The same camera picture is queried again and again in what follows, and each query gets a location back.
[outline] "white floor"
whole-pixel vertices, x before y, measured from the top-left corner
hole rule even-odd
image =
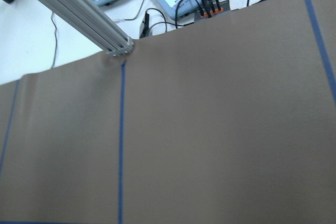
[[[132,18],[137,13],[141,1],[119,0],[102,9],[112,20]],[[245,5],[246,0],[230,0],[231,9],[243,8]],[[159,6],[155,0],[145,0],[142,12],[136,20],[119,22],[118,25],[132,38],[137,39],[144,11],[149,7]],[[9,5],[0,1],[0,10],[0,84],[17,80],[27,73],[49,69],[55,48],[51,11],[37,0],[15,0]],[[101,51],[61,18],[55,17],[54,20],[58,27],[56,66]],[[151,13],[151,24],[161,20],[160,14]],[[162,32],[164,25],[153,29],[154,35]]]

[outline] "white surface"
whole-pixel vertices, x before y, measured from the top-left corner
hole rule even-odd
[[[102,10],[114,19],[133,18],[142,0],[118,0]],[[243,8],[247,0],[230,0],[231,9]],[[139,27],[147,8],[159,7],[155,0],[145,0],[138,18],[118,23],[132,38],[139,37]],[[14,0],[11,4],[0,1],[0,84],[17,80],[27,73],[50,68],[54,56],[54,26],[51,11],[37,0]],[[163,21],[161,15],[150,11],[150,23]],[[96,52],[99,47],[77,32],[59,17],[54,20],[58,27],[58,53],[56,66],[76,61]],[[188,23],[193,17],[181,22]],[[153,28],[153,34],[164,32],[164,25]]]

